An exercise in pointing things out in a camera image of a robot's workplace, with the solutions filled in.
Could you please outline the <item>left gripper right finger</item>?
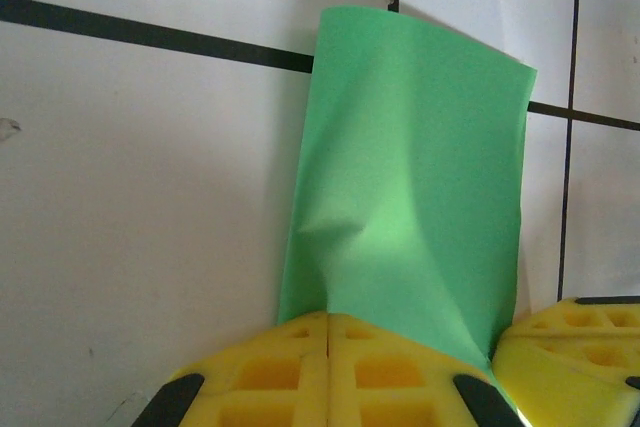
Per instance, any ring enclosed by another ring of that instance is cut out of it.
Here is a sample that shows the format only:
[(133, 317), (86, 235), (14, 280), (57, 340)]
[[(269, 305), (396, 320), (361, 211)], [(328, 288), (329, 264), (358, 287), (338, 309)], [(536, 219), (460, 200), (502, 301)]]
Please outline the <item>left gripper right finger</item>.
[(328, 316), (330, 426), (521, 426), (481, 370), (344, 314)]

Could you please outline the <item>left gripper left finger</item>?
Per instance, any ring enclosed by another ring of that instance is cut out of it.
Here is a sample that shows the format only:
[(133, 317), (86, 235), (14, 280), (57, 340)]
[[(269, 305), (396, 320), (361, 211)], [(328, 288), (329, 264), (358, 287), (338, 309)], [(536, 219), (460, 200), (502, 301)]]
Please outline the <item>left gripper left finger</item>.
[(328, 314), (262, 332), (176, 371), (135, 426), (326, 426)]

